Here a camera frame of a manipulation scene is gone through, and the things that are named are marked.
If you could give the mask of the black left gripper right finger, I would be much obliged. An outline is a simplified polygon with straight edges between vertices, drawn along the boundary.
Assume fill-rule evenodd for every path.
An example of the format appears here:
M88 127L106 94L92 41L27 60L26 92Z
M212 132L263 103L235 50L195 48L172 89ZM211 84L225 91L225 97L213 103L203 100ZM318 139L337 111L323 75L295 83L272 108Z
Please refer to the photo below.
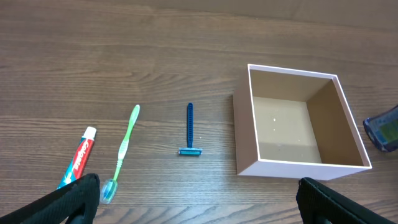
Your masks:
M296 201L304 224L394 224L309 177L299 180Z

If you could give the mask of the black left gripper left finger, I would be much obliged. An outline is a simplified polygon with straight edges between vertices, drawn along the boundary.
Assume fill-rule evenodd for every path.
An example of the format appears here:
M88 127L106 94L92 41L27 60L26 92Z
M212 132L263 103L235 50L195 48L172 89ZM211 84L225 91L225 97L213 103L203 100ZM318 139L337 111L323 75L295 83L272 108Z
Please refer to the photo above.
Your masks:
M1 223L92 224L100 203L100 178L90 173L1 217Z

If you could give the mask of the green toothbrush with cap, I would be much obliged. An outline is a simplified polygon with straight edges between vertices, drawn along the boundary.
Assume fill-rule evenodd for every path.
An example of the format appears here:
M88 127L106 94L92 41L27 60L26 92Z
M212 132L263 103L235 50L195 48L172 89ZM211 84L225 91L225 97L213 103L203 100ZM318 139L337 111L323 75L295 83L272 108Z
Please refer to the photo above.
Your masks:
M127 154L131 133L132 133L132 131L134 129L134 125L138 119L140 110L141 110L141 106L136 105L131 112L125 136L124 136L122 143L119 147L118 160L117 160L116 170L114 172L113 178L108 179L104 183L104 185L101 189L101 192L100 192L99 201L102 204L110 204L112 202L114 196L116 195L116 192L118 189L119 173L120 173L122 165L123 165L123 160Z

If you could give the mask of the bottle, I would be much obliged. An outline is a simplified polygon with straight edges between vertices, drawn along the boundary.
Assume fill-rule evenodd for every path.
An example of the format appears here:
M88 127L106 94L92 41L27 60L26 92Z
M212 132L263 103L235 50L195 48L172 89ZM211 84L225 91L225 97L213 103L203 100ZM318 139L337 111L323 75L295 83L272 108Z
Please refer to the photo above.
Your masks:
M397 106L389 111L363 121L366 134L382 152L397 150Z

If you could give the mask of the blue disposable razor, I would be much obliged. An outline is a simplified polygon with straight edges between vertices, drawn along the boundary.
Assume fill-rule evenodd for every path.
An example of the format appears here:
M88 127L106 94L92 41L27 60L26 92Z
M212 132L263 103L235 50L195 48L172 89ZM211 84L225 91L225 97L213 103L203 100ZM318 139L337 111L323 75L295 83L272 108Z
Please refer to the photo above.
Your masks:
M187 146L180 147L178 154L181 156L200 156L203 150L193 147L193 103L187 105Z

